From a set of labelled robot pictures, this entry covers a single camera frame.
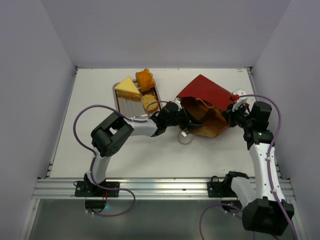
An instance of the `metal tray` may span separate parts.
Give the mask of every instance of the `metal tray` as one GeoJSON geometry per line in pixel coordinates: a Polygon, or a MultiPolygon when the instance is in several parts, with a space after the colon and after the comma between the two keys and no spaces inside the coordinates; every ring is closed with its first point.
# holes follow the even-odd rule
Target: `metal tray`
{"type": "MultiPolygon", "coordinates": [[[[140,88],[138,86],[137,80],[133,79],[133,83],[136,85],[138,90],[140,91],[140,88]]],[[[113,85],[113,95],[114,95],[114,101],[115,101],[115,107],[116,109],[122,113],[123,115],[129,117],[129,118],[145,118],[147,116],[144,106],[142,104],[142,99],[137,100],[137,99],[130,99],[127,97],[123,97],[121,95],[118,95],[115,87],[119,84],[116,83],[113,85]]],[[[141,92],[141,97],[147,94],[153,95],[156,97],[158,101],[160,101],[159,98],[159,93],[157,90],[157,85],[155,85],[153,88],[151,88],[148,91],[141,92]]],[[[158,111],[162,109],[162,105],[158,103],[158,111]]]]}

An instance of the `cheese wedge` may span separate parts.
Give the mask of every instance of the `cheese wedge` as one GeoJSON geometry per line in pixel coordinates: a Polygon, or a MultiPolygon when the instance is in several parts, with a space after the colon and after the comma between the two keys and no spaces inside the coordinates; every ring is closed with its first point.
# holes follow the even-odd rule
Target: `cheese wedge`
{"type": "Polygon", "coordinates": [[[140,99],[140,92],[130,76],[128,76],[125,80],[123,80],[117,86],[115,86],[114,89],[122,96],[140,99]]]}

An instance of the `glass panel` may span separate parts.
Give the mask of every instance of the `glass panel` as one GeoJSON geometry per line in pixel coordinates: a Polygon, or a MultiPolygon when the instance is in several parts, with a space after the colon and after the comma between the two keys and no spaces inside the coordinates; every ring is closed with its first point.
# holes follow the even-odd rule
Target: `glass panel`
{"type": "MultiPolygon", "coordinates": [[[[137,200],[122,216],[99,217],[85,213],[84,200],[43,199],[31,232],[31,240],[200,240],[199,218],[212,200],[137,200]]],[[[128,200],[108,199],[104,214],[119,213],[131,204],[128,200]]],[[[247,240],[252,233],[241,220],[225,214],[222,208],[209,209],[202,221],[206,240],[247,240]]],[[[287,228],[281,239],[291,239],[287,228]]],[[[272,236],[256,234],[258,240],[272,236]]]]}

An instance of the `red paper bag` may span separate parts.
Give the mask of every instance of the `red paper bag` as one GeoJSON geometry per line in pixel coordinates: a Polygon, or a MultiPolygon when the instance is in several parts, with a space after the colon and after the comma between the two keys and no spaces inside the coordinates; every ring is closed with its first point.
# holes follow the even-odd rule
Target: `red paper bag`
{"type": "Polygon", "coordinates": [[[202,122],[202,127],[192,132],[215,138],[229,127],[221,112],[226,111],[228,105],[232,104],[230,95],[231,93],[223,87],[199,75],[177,95],[177,98],[180,98],[182,107],[202,122]]]}

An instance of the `cable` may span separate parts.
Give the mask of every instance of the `cable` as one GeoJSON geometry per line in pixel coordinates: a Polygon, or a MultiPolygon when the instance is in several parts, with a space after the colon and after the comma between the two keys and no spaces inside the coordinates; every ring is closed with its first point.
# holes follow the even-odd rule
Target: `cable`
{"type": "Polygon", "coordinates": [[[183,144],[183,145],[188,145],[188,144],[190,144],[190,143],[196,138],[196,135],[197,135],[197,133],[198,133],[198,131],[195,132],[195,133],[193,134],[193,137],[191,138],[190,141],[188,141],[188,142],[182,142],[182,141],[180,140],[180,137],[179,137],[182,131],[183,131],[182,129],[179,131],[177,138],[178,138],[179,143],[181,143],[181,144],[183,144]]]}
{"type": "MultiPolygon", "coordinates": [[[[215,203],[215,204],[212,204],[212,205],[207,206],[207,207],[202,211],[201,216],[200,216],[200,220],[199,220],[199,232],[200,232],[200,235],[201,235],[201,239],[202,239],[202,240],[205,240],[205,238],[204,238],[204,235],[203,235],[203,233],[202,233],[202,227],[201,227],[201,225],[202,225],[202,219],[204,218],[204,215],[205,215],[206,211],[207,211],[208,209],[210,209],[210,208],[220,207],[220,206],[226,206],[226,207],[229,207],[229,208],[232,208],[232,209],[235,209],[235,210],[238,210],[238,211],[242,212],[242,210],[241,210],[240,208],[238,208],[238,207],[236,207],[236,206],[228,205],[228,204],[225,204],[225,203],[215,203]]],[[[253,237],[253,240],[256,240],[256,233],[255,233],[254,231],[252,232],[252,237],[253,237]]]]}
{"type": "Polygon", "coordinates": [[[81,112],[79,112],[79,114],[75,117],[74,119],[74,122],[73,122],[73,135],[76,139],[76,141],[82,146],[84,147],[85,149],[91,151],[93,154],[94,154],[94,157],[92,159],[92,162],[91,162],[91,165],[90,165],[90,177],[92,179],[92,182],[94,185],[96,185],[97,187],[101,188],[101,189],[104,189],[104,190],[107,190],[107,191],[126,191],[128,193],[130,193],[132,196],[133,196],[133,202],[131,204],[131,206],[129,208],[127,208],[126,210],[120,212],[120,213],[116,213],[116,214],[102,214],[102,213],[99,213],[99,212],[93,212],[94,215],[97,215],[97,216],[100,216],[100,217],[116,217],[116,216],[120,216],[120,215],[123,215],[123,214],[126,214],[127,212],[129,212],[133,206],[135,205],[136,203],[136,196],[135,194],[129,190],[129,189],[126,189],[126,188],[109,188],[109,187],[104,187],[104,186],[101,186],[99,185],[96,180],[94,179],[94,175],[93,175],[93,167],[94,167],[94,164],[95,164],[95,161],[96,161],[96,158],[97,158],[97,155],[96,155],[96,152],[93,148],[85,145],[81,140],[80,138],[78,137],[78,134],[77,134],[77,122],[78,122],[78,119],[80,118],[80,116],[87,110],[89,109],[92,109],[92,108],[104,108],[104,109],[109,109],[115,113],[117,113],[118,115],[120,115],[121,117],[123,117],[124,119],[127,119],[129,121],[132,121],[132,122],[137,122],[137,123],[146,123],[148,121],[148,119],[146,120],[135,120],[135,119],[131,119],[131,118],[128,118],[126,116],[124,116],[122,113],[118,112],[117,110],[113,109],[112,107],[109,107],[109,106],[105,106],[105,105],[100,105],[100,104],[97,104],[97,105],[91,105],[91,106],[88,106],[86,107],[85,109],[83,109],[81,112]]]}
{"type": "Polygon", "coordinates": [[[214,181],[214,178],[216,178],[218,180],[218,183],[220,183],[218,176],[214,175],[211,177],[211,183],[214,181]]]}
{"type": "Polygon", "coordinates": [[[208,109],[213,109],[215,106],[208,106],[201,98],[196,98],[195,100],[201,101],[208,109]]]}
{"type": "MultiPolygon", "coordinates": [[[[275,107],[275,109],[276,109],[276,111],[278,113],[278,127],[276,128],[274,137],[273,137],[273,139],[272,139],[272,141],[271,141],[271,143],[269,145],[269,148],[268,148],[268,151],[267,151],[267,154],[266,154],[269,183],[270,183],[271,189],[275,189],[274,182],[272,180],[272,174],[271,174],[270,152],[271,152],[271,149],[272,149],[272,147],[273,147],[273,145],[274,145],[274,143],[276,141],[276,138],[278,137],[278,134],[279,134],[279,131],[280,131],[280,127],[281,127],[281,123],[282,123],[282,117],[281,117],[280,109],[279,109],[278,105],[273,100],[271,100],[269,97],[266,97],[266,96],[263,96],[263,95],[247,94],[247,95],[239,96],[239,98],[248,98],[248,97],[256,97],[256,98],[262,98],[262,99],[268,100],[270,103],[272,103],[274,105],[274,107],[275,107]]],[[[281,203],[277,193],[275,191],[272,191],[272,193],[273,193],[274,198],[276,199],[277,203],[279,204],[279,207],[280,207],[281,211],[283,212],[283,215],[284,215],[286,221],[288,222],[288,225],[291,228],[291,231],[292,231],[292,234],[293,234],[293,239],[294,240],[298,240],[298,235],[297,235],[295,226],[292,223],[292,221],[290,220],[290,218],[289,218],[284,206],[282,206],[282,203],[281,203]]]]}
{"type": "Polygon", "coordinates": [[[152,104],[159,104],[159,103],[166,103],[166,104],[168,104],[169,102],[168,101],[154,101],[154,102],[152,102],[152,103],[150,103],[150,104],[148,104],[147,106],[146,106],[146,108],[145,108],[145,112],[146,112],[146,115],[147,115],[147,118],[148,119],[150,119],[150,113],[148,112],[148,108],[152,105],[152,104]]]}
{"type": "Polygon", "coordinates": [[[80,181],[74,181],[74,182],[73,182],[73,186],[77,187],[77,183],[78,183],[78,182],[80,182],[80,181]]]}

